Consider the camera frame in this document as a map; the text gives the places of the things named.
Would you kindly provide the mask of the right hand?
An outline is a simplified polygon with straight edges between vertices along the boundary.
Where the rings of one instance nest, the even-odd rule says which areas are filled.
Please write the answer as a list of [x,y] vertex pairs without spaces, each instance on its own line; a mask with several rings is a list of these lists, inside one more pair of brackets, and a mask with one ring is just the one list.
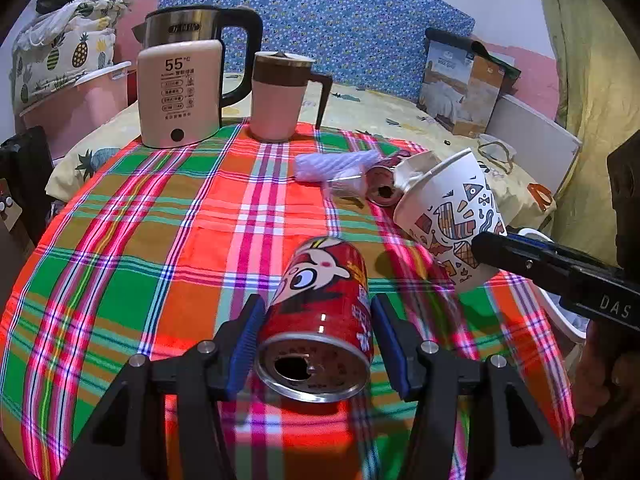
[[606,360],[614,344],[622,339],[595,320],[588,324],[582,355],[576,367],[573,405],[576,415],[592,417],[611,399],[608,382],[620,389],[622,405],[603,422],[604,428],[620,426],[625,419],[639,413],[639,356],[623,354],[608,370]]

